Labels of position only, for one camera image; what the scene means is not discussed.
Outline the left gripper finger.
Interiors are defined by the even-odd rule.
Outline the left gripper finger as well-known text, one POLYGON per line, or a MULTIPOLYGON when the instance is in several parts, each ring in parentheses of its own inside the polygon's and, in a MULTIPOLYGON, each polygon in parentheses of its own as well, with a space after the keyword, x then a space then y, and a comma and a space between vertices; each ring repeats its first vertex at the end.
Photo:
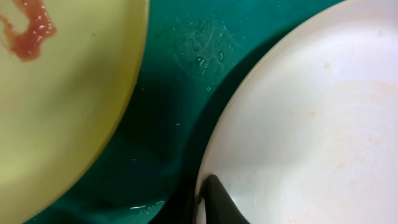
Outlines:
POLYGON ((206 177, 201 196, 205 201, 206 224, 249 224, 216 175, 206 177))

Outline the white plate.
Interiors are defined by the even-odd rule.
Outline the white plate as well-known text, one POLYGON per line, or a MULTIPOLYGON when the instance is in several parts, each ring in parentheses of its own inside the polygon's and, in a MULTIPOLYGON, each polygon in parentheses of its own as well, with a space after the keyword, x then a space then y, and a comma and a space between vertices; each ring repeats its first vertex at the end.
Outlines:
POLYGON ((397 0, 343 1, 249 72, 198 173, 250 223, 397 222, 397 0))

